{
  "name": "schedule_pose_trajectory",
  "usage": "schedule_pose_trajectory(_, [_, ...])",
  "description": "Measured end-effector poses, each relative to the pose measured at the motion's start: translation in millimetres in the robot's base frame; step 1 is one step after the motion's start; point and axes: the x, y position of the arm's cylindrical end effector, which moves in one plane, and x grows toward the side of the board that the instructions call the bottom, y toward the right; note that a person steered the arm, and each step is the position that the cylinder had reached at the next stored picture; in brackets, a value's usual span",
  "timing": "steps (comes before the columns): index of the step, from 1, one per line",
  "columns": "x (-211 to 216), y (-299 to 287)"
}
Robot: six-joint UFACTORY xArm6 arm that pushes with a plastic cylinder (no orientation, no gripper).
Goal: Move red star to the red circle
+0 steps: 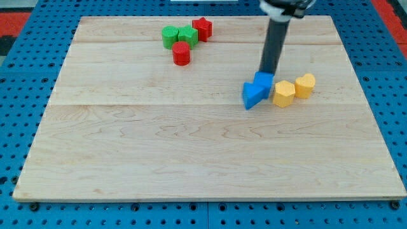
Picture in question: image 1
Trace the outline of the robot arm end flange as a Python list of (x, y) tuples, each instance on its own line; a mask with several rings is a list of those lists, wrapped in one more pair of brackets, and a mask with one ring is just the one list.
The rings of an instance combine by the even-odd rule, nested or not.
[(316, 0), (259, 0), (259, 8), (274, 22), (303, 18)]

